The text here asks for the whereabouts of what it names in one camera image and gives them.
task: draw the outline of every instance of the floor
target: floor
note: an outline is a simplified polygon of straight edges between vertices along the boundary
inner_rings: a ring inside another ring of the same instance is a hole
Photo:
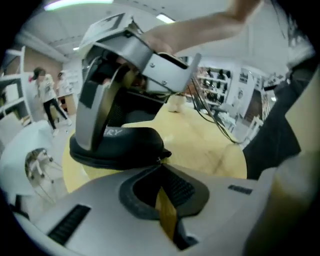
[[[48,153],[58,164],[44,161],[41,163],[42,170],[47,173],[45,178],[41,178],[37,171],[34,172],[34,180],[30,180],[34,187],[35,195],[23,198],[22,208],[28,212],[30,221],[35,223],[41,215],[53,207],[57,200],[68,194],[61,169],[62,157],[70,132],[75,129],[76,115],[70,117],[72,125],[62,121],[57,124],[58,135],[53,139],[53,147]],[[238,141],[242,141],[247,133],[249,123],[245,120],[238,120],[232,134]]]

